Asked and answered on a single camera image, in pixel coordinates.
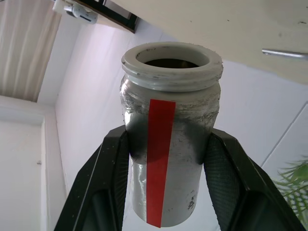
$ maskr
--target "bottle opening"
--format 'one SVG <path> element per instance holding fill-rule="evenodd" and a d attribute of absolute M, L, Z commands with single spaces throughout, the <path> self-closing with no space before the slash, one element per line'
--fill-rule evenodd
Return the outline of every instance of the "bottle opening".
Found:
<path fill-rule="evenodd" d="M 163 67 L 163 68 L 194 68 L 199 67 L 196 64 L 193 64 L 188 61 L 184 61 L 181 59 L 155 59 L 151 61 L 147 61 L 144 64 L 150 65 L 150 66 L 157 66 L 157 67 Z"/>

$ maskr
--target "red tape strip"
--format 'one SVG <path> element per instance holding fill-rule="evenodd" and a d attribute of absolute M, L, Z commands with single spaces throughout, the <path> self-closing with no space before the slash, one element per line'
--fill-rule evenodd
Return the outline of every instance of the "red tape strip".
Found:
<path fill-rule="evenodd" d="M 146 172 L 146 220 L 161 227 L 175 102 L 150 101 Z"/>

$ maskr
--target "green plant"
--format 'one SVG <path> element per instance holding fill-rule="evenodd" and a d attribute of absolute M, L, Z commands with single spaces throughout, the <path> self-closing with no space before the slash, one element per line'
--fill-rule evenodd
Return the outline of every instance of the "green plant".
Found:
<path fill-rule="evenodd" d="M 274 181 L 298 219 L 308 230 L 308 157 L 282 168 L 281 181 Z"/>

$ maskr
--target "white ceiling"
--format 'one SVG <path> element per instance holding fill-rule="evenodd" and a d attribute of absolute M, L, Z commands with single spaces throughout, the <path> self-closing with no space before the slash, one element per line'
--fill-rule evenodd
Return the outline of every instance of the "white ceiling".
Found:
<path fill-rule="evenodd" d="M 114 0 L 179 41 L 224 59 L 308 84 L 308 61 L 266 56 L 262 48 L 308 52 L 307 0 Z"/>
<path fill-rule="evenodd" d="M 47 0 L 0 2 L 0 95 L 37 101 L 61 15 Z"/>

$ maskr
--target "threaded bottle mouth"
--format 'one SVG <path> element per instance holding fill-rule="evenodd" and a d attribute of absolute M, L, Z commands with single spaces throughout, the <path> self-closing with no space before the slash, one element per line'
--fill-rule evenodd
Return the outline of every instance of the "threaded bottle mouth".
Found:
<path fill-rule="evenodd" d="M 147 43 L 122 58 L 127 78 L 142 87 L 161 91 L 208 88 L 221 78 L 222 60 L 202 46 L 180 42 Z"/>

